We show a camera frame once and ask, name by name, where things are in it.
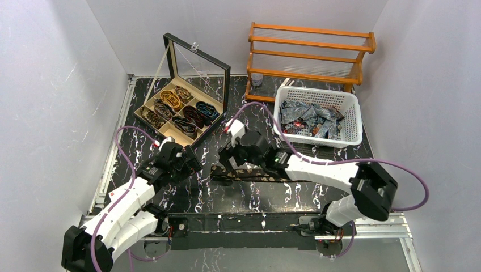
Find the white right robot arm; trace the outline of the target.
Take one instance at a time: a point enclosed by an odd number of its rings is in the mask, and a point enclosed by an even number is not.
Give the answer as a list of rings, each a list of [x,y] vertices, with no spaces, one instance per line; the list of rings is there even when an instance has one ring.
[[[257,131],[232,138],[218,154],[220,163],[229,172],[234,166],[250,163],[260,167],[269,177],[315,182],[347,192],[347,196],[329,203],[320,216],[320,223],[334,227],[362,217],[386,221],[398,189],[398,183],[379,163],[309,163],[291,151],[274,148]]]

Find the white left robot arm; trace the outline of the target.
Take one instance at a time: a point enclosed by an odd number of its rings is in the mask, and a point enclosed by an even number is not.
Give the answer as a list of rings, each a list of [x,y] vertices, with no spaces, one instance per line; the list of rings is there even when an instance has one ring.
[[[111,271],[118,257],[141,238],[171,229],[167,210],[150,200],[166,185],[202,170],[191,146],[168,137],[155,142],[157,156],[134,171],[134,180],[110,193],[110,203],[64,235],[61,266],[68,271]]]

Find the black gold floral tie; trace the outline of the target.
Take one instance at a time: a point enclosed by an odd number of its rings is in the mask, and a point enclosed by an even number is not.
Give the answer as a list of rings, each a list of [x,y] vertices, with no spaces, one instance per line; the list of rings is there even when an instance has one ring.
[[[238,168],[229,171],[224,166],[214,165],[211,167],[209,177],[212,180],[229,183],[233,181],[245,182],[275,182],[275,183],[294,183],[309,182],[307,180],[294,180],[288,177],[283,169],[263,169],[263,168]]]

